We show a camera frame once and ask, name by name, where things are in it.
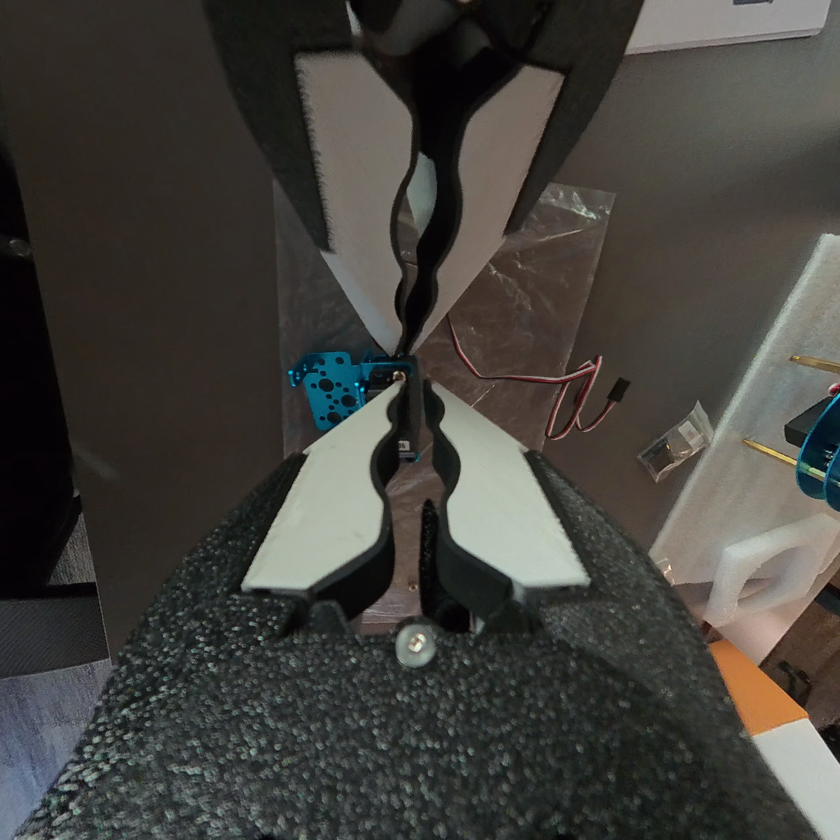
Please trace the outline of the white foam frame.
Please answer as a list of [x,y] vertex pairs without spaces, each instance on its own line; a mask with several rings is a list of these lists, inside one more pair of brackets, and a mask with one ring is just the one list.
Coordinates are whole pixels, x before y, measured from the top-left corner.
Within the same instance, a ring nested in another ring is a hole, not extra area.
[[836,556],[838,520],[818,513],[721,553],[704,620],[716,629],[801,599]]

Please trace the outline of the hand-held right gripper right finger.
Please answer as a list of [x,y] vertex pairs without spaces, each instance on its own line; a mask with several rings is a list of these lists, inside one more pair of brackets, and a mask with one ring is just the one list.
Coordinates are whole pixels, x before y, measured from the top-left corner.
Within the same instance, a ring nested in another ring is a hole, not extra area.
[[508,605],[590,594],[537,453],[438,383],[424,383],[423,401],[444,489],[436,564],[446,592],[483,623]]

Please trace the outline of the grey desk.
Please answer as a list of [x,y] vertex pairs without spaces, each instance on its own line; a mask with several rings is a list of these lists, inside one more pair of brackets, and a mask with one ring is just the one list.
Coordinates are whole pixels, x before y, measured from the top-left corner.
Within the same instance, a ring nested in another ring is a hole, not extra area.
[[[625,402],[547,456],[645,548],[817,239],[838,232],[838,2],[821,34],[627,58],[560,183],[616,194],[572,356]],[[108,645],[279,465],[270,173],[198,2],[2,2],[2,103]]]

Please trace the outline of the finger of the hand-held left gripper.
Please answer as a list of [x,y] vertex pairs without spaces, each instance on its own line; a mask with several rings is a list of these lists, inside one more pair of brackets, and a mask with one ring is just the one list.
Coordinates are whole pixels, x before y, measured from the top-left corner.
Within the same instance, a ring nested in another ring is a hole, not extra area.
[[564,74],[523,65],[465,116],[435,164],[434,213],[417,251],[404,351],[416,352],[502,245]]
[[384,352],[403,337],[396,216],[416,162],[413,115],[358,51],[302,52],[297,83],[327,225],[322,257]]

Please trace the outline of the small bag of black parts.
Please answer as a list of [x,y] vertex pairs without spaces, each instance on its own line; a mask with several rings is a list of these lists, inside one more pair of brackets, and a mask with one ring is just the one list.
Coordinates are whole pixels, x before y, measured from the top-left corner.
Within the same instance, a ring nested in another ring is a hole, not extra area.
[[715,430],[706,410],[697,401],[675,426],[643,449],[637,460],[655,483],[711,445]]

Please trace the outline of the clear plastic bag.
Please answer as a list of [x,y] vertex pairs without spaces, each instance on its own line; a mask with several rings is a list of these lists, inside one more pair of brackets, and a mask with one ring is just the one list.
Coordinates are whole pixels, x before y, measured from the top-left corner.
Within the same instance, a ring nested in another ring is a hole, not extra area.
[[[288,372],[305,354],[348,351],[353,361],[375,346],[316,249],[290,201],[274,185],[278,267],[282,433],[285,455],[320,436],[308,399]],[[550,184],[521,230],[490,259],[450,312],[458,341],[483,375],[562,375],[572,371],[574,339],[590,295],[614,195]],[[446,322],[416,353],[424,378],[443,385],[527,449],[541,451],[558,387],[482,380],[458,357]],[[426,426],[419,460],[388,485],[395,572],[383,597],[356,619],[363,634],[383,634],[421,609],[418,578],[421,511],[438,502]]]

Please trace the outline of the white foam sheet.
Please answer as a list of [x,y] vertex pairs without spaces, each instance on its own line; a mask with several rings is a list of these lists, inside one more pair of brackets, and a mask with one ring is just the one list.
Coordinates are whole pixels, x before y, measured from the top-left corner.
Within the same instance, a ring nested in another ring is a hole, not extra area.
[[[838,513],[796,483],[798,447],[784,425],[827,396],[838,374],[791,361],[838,362],[839,239],[825,234],[780,310],[681,491],[650,554],[703,623],[722,551],[733,543],[823,513]],[[836,556],[801,599],[731,623],[719,633],[759,664],[814,600]]]

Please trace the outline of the black servo with blue bracket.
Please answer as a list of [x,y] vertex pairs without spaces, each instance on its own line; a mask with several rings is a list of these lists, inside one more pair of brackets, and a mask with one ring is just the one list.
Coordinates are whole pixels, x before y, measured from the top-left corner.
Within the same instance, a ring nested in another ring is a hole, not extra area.
[[405,383],[398,408],[397,450],[401,461],[420,459],[423,387],[415,355],[395,358],[367,351],[354,363],[345,351],[308,353],[288,372],[290,385],[308,396],[316,428],[328,432],[394,383]]

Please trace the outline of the orange cardboard box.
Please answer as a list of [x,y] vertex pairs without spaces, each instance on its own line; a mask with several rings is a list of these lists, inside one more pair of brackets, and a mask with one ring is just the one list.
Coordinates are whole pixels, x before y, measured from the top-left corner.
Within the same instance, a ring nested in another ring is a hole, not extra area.
[[815,833],[839,838],[839,764],[805,710],[727,640],[709,646],[728,693],[773,775]]

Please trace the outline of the open instruction manual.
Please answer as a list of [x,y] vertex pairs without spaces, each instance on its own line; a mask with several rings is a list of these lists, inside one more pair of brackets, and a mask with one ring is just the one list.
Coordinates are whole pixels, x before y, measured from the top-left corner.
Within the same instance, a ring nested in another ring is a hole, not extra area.
[[829,1],[645,1],[628,56],[818,35]]

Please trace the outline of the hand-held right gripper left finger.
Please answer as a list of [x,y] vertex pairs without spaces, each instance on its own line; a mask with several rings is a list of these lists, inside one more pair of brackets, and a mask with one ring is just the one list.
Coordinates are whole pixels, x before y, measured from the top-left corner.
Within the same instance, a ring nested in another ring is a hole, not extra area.
[[334,601],[354,620],[388,590],[395,542],[387,486],[400,466],[405,398],[404,382],[390,385],[303,452],[242,592]]

